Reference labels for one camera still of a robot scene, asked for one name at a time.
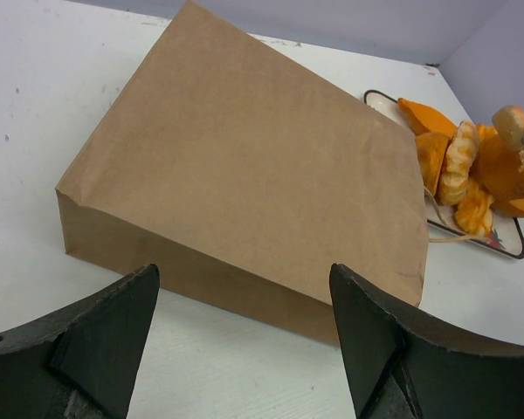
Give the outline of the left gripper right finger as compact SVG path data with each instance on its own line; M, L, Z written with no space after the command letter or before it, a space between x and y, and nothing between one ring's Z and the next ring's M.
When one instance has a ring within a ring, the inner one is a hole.
M359 418L524 418L524 346L472 333L333 264L334 318Z

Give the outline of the twisted fake bread stick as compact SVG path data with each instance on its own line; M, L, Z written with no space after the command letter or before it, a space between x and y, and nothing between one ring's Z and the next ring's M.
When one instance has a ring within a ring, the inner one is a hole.
M454 214L456 224L468 235L488 237L493 228L493 203L493 196L470 178L465 196Z

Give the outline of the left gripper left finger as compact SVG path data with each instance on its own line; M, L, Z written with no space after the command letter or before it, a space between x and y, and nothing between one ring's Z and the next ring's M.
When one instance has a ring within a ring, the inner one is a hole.
M149 264L0 333L0 418L124 418L153 319Z

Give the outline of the round orange fake bread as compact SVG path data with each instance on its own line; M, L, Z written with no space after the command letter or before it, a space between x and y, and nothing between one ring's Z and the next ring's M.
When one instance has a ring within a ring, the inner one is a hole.
M424 133L415 138L424 186L434 196L450 138L442 133Z

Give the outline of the round flaky fake pastry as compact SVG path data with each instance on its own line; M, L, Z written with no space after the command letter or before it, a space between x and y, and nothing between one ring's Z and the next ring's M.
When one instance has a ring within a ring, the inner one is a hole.
M472 174L496 201L524 198L524 150L511 150L498 134L480 143Z

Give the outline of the small seeded fake bagel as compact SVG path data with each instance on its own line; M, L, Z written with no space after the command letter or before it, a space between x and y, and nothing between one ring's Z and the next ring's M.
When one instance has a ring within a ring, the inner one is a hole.
M524 110L519 106L504 106L492 117L492 123L501 139L514 150L524 150L521 137L524 135Z

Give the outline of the ring shaped fake doughnut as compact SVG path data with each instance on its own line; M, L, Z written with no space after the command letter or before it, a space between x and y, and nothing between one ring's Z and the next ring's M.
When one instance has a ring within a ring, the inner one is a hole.
M479 152L475 125L463 120L449 141L438 181L438 201L443 206L459 204L466 193L471 166Z

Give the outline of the brown paper bag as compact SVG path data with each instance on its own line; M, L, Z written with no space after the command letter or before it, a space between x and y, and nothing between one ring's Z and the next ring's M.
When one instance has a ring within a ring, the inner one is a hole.
M344 264L422 298L413 133L186 3L56 188L68 255L329 343Z

